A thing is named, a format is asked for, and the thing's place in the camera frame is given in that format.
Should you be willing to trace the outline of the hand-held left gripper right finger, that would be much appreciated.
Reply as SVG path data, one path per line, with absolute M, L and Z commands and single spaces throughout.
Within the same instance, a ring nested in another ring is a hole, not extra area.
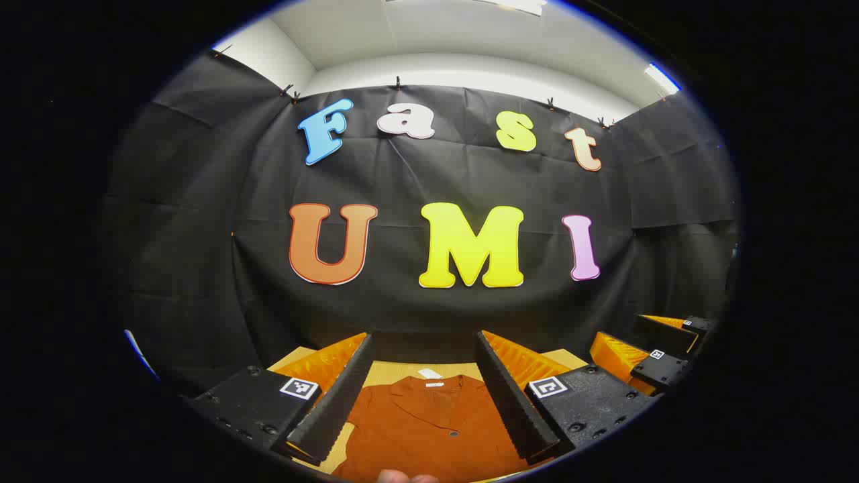
M 529 464 L 580 453 L 650 410 L 649 395 L 597 365 L 568 370 L 487 331 L 476 364 L 519 456 Z

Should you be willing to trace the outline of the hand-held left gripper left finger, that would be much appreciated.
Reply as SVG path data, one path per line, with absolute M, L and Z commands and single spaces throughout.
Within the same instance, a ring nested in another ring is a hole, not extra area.
M 314 466 L 330 455 L 374 363 L 362 332 L 288 364 L 245 365 L 182 403 L 255 452 Z

